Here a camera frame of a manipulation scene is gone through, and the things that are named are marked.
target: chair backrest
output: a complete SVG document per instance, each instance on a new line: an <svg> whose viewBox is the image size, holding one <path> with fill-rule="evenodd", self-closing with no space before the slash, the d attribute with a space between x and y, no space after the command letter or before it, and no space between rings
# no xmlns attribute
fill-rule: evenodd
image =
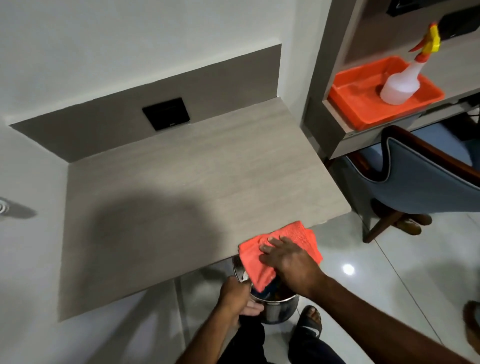
<svg viewBox="0 0 480 364"><path fill-rule="evenodd" d="M398 126L382 131L383 168L347 155L375 198L405 213L480 211L480 172Z"/></svg>

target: orange cloth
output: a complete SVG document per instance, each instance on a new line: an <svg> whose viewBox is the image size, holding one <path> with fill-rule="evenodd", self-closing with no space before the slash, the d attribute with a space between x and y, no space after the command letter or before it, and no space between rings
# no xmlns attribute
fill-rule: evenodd
<svg viewBox="0 0 480 364"><path fill-rule="evenodd" d="M290 238L296 245L306 250L317 264L320 264L323 259L317 248L315 234L312 230L306 229L301 221L292 222L270 234L257 235L247 240L239 245L240 259L258 292L262 292L276 275L273 268L264 265L258 259L263 254L260 251L260 245L271 246L267 240L270 236L276 239L279 239L280 236Z"/></svg>

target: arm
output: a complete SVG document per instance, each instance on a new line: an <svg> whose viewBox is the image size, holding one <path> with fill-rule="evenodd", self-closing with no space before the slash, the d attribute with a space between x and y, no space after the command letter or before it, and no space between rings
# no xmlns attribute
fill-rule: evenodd
<svg viewBox="0 0 480 364"><path fill-rule="evenodd" d="M264 307L250 300L250 282L228 277L218 303L176 364L215 364L230 327L239 315L256 316Z"/></svg>
<svg viewBox="0 0 480 364"><path fill-rule="evenodd" d="M273 246L261 247L261 262L322 307L375 363L470 363L348 291L290 239L269 242Z"/></svg>

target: black pants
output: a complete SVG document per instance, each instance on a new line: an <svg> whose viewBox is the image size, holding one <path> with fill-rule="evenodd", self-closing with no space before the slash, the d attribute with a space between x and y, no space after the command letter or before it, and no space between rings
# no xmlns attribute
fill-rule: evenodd
<svg viewBox="0 0 480 364"><path fill-rule="evenodd" d="M255 317L240 317L240 328L228 344L217 364L266 364L264 355L265 330ZM291 364L345 364L325 342L302 331L288 345Z"/></svg>

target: person's right hand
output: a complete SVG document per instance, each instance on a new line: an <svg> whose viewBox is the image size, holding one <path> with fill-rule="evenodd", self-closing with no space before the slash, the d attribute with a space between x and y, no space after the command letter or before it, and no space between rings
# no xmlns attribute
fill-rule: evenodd
<svg viewBox="0 0 480 364"><path fill-rule="evenodd" d="M261 245L260 261L275 268L282 281L295 293L312 298L326 275L308 253L287 237L268 238L273 246Z"/></svg>

